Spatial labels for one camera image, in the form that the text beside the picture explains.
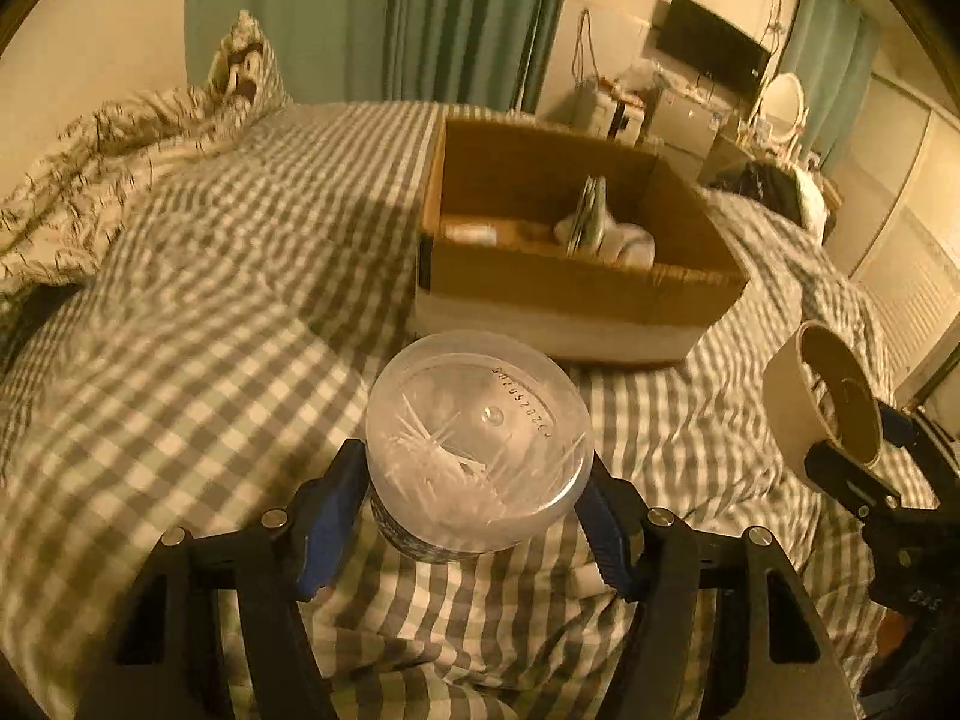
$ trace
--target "bed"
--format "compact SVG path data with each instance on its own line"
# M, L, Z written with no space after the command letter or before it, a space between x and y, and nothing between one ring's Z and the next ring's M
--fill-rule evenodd
M270 88L269 47L260 64L226 48L260 81L237 101L248 112ZM0 382L0 650L51 720L72 716L160 534L229 531L285 503L363 434L377 372L413 339L431 138L451 111L486 114L301 106L274 89L280 102L229 147L150 179L96 277L27 333ZM819 319L890 399L883 338L803 230L732 194L704 202L750 275L738 303L678 367L566 370L600 455L648 504L701 529L774 533L856 686L881 615L869 552L853 518L784 467L760 376L802 319ZM933 505L904 453L885 448L877 469L905 505ZM426 565L395 551L365 504L336 586L302 613L340 717L591 717L632 613L591 571L573 516L475 562ZM709 596L701 608L683 716L704 675ZM238 716L256 716L229 598L224 617Z

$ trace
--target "paper tape roll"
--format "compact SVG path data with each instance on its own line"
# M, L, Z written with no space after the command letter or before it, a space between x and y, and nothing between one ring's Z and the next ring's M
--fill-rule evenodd
M827 424L803 375L810 366L827 386L836 431ZM867 375L846 343L819 322L804 322L763 372L763 405L776 445L790 469L809 487L806 453L816 442L834 448L861 466L880 454L880 410Z

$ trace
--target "white cabinet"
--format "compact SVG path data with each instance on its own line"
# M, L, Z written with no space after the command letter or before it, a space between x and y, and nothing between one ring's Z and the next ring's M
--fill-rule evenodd
M949 354L960 317L960 122L874 77L834 179L827 252L880 315L899 403Z

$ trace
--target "plastic lid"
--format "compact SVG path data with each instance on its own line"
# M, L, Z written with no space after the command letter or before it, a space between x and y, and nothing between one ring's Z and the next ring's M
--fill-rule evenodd
M376 380L367 459L380 502L412 536L490 552L573 508L589 478L592 426L548 357L495 333L439 333Z

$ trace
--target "cardboard box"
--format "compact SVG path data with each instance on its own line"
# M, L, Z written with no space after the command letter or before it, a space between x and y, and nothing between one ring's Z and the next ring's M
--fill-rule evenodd
M666 162L560 129L449 119L434 143L418 252L413 326L503 333L560 359L666 364L733 305L747 276L704 201ZM553 225L588 175L607 177L617 221L656 242L651 271L568 257ZM497 244L445 237L483 221Z

